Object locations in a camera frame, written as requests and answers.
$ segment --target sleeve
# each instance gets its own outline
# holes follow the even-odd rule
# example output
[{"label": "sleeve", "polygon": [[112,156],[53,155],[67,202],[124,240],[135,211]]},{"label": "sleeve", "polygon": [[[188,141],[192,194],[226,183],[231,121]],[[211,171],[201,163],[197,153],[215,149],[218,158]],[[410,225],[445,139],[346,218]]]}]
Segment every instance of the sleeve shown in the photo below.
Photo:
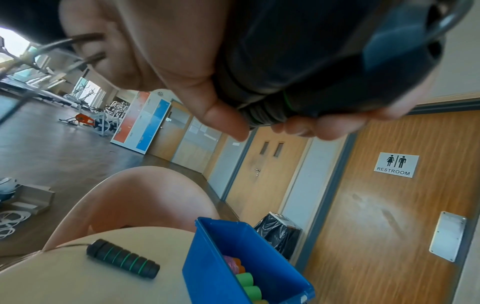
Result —
[{"label": "sleeve", "polygon": [[39,44],[66,38],[59,18],[60,1],[2,1],[0,27],[12,30],[25,39]]}]

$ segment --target blue box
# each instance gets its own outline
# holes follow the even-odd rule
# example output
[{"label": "blue box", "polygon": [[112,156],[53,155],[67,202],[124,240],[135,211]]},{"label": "blue box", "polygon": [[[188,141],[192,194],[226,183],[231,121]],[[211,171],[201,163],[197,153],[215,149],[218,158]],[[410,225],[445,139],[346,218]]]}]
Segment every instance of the blue box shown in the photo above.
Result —
[{"label": "blue box", "polygon": [[223,255],[241,260],[269,304],[315,297],[312,284],[247,223],[199,217],[195,225],[182,269],[192,304],[252,304]]}]

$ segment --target hand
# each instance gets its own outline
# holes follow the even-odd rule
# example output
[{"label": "hand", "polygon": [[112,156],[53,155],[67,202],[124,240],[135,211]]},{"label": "hand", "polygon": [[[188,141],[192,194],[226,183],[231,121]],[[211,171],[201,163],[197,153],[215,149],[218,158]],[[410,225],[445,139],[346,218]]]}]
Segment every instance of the hand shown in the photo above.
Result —
[{"label": "hand", "polygon": [[[105,34],[104,42],[76,50],[83,57],[105,51],[107,58],[94,69],[111,83],[139,91],[168,88],[203,124],[242,141],[248,136],[247,122],[218,99],[211,81],[230,8],[228,0],[62,0],[59,11],[68,36]],[[370,119],[404,115],[425,95],[432,79],[386,109],[318,119],[292,117],[272,129],[335,139]]]}]

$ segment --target pink object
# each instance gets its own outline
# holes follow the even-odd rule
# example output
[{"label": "pink object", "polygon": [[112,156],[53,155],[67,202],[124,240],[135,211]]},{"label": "pink object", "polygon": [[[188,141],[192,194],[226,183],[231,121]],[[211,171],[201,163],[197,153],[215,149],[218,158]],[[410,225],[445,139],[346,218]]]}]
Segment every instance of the pink object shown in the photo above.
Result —
[{"label": "pink object", "polygon": [[233,274],[238,274],[239,267],[237,263],[235,263],[234,258],[228,255],[224,255],[223,258],[225,259],[226,264],[230,267],[230,270],[233,272]]},{"label": "pink object", "polygon": [[87,193],[43,248],[124,226],[195,232],[195,220],[200,216],[220,218],[207,194],[188,177],[162,167],[132,168],[107,178]]}]

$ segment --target tabletop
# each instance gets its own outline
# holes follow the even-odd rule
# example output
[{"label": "tabletop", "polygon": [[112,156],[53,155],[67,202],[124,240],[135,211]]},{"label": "tabletop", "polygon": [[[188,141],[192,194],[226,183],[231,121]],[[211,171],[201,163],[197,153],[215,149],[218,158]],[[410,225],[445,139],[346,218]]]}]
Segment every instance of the tabletop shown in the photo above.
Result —
[{"label": "tabletop", "polygon": [[160,265],[154,279],[141,278],[87,256],[87,247],[40,253],[0,272],[2,303],[186,303],[190,297],[182,267],[192,232],[165,227],[112,230],[71,241],[99,238]]}]

